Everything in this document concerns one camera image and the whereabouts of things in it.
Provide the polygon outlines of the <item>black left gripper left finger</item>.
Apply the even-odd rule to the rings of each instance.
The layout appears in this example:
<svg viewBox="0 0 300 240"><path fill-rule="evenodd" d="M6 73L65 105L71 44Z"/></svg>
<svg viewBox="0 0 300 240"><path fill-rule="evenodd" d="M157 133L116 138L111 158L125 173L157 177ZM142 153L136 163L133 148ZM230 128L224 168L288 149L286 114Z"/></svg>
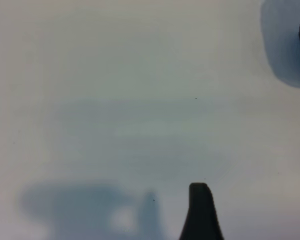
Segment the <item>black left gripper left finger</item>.
<svg viewBox="0 0 300 240"><path fill-rule="evenodd" d="M191 183L189 185L188 211L180 234L180 240L202 240L202 197L203 184Z"/></svg>

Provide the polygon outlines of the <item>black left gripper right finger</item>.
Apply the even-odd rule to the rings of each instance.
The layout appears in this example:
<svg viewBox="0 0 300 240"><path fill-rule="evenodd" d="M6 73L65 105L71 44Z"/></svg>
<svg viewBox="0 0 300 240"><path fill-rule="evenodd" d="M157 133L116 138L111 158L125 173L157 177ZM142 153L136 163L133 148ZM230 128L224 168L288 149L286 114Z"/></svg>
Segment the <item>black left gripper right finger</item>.
<svg viewBox="0 0 300 240"><path fill-rule="evenodd" d="M219 224L216 206L211 189L207 184L203 184L204 189L204 239L224 240L224 236Z"/></svg>

